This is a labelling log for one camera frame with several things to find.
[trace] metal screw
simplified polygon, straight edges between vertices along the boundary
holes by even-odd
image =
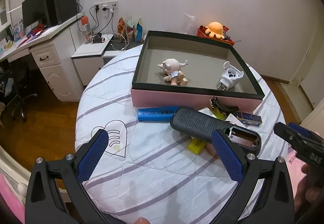
[[[285,159],[281,156],[278,156],[278,161],[279,161],[279,163],[284,163]]]
[[[73,154],[67,154],[67,155],[65,156],[65,159],[66,159],[66,160],[72,160],[73,157],[74,157]]]
[[[41,162],[43,162],[43,157],[38,157],[37,159],[36,159],[36,163],[38,163],[38,164],[40,164]]]
[[[254,160],[255,159],[255,155],[254,154],[247,154],[247,158],[250,159],[250,160]]]

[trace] figurine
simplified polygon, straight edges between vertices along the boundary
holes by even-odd
[[[229,61],[226,61],[224,63],[224,73],[221,75],[217,89],[228,90],[239,83],[239,80],[243,77],[243,75],[243,71],[239,71],[233,67]]]
[[[212,22],[208,25],[205,34],[209,35],[210,37],[218,38],[218,39],[224,39],[223,35],[223,26],[221,23],[218,22]]]
[[[185,60],[185,63],[180,63],[176,59],[167,59],[162,62],[162,64],[158,64],[158,66],[163,69],[163,72],[167,74],[163,79],[164,81],[171,81],[171,85],[177,86],[178,83],[180,86],[186,86],[188,84],[188,80],[184,77],[181,68],[188,65],[188,60]]]

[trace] white tablecloth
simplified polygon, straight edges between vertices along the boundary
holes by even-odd
[[[237,186],[222,162],[205,150],[195,155],[187,149],[188,137],[180,136],[169,123],[139,123],[130,89],[141,46],[108,62],[85,89],[77,113],[78,148],[98,128],[109,133],[109,145],[91,178],[83,183],[99,210],[126,223],[138,217],[151,224],[209,223]],[[288,144],[273,133],[285,122],[273,93],[251,68],[265,97],[254,111],[262,117],[260,127],[249,126],[262,138],[261,159],[287,156]],[[250,213],[263,180],[244,210]]]

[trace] red basket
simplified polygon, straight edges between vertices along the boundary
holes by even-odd
[[[206,27],[204,26],[200,26],[198,28],[198,32],[197,32],[197,37],[204,37],[204,38],[209,38],[209,39],[213,39],[213,40],[217,40],[217,41],[221,41],[227,44],[230,44],[231,46],[233,46],[235,43],[233,42],[233,40],[231,40],[230,38],[228,40],[223,40],[223,39],[219,39],[219,38],[215,38],[215,37],[209,37],[205,34],[206,31]],[[228,30],[227,27],[223,26],[223,30],[226,32]]]

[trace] pink fabric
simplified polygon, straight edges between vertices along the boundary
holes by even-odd
[[[286,163],[287,163],[290,180],[291,180],[291,185],[293,187],[293,193],[294,193],[294,198],[295,198],[296,192],[297,192],[297,186],[298,186],[299,182],[306,175],[301,171],[302,165],[304,165],[305,162],[298,159],[296,157],[296,151],[290,148],[288,150]]]
[[[0,193],[8,207],[15,216],[25,224],[25,207],[19,202],[16,196],[12,193],[3,175],[0,173]]]
[[[133,106],[137,107],[166,107],[166,106],[188,106],[197,110],[209,106],[211,95],[189,94],[153,90],[131,90]],[[217,96],[217,99],[228,106],[237,106],[240,111],[253,112],[262,100],[233,98]]]

